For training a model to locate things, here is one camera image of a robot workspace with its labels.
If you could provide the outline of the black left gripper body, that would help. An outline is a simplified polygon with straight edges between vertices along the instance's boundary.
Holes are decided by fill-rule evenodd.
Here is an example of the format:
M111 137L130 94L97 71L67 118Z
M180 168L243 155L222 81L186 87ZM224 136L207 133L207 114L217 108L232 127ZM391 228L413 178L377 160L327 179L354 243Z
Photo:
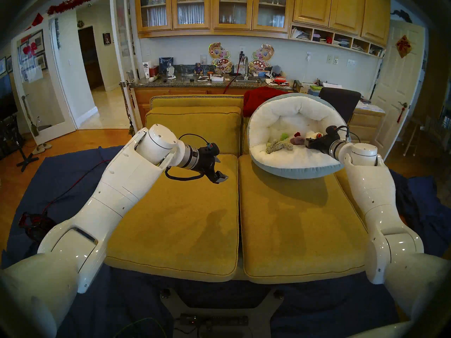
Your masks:
M216 172L213 157L217 157L220 150L216 143L208 143L206 146L199 148L197 151L197 172L206 176L212 182L212 175Z

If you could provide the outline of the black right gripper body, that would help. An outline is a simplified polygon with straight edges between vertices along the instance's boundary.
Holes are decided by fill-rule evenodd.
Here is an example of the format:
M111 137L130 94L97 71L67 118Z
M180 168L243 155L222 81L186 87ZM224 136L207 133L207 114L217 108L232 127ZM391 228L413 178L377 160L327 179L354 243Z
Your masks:
M340 140L339 128L337 126L328 126L325 133L308 132L305 138L305 146L308 149L318 150L322 153L328 153L333 142Z

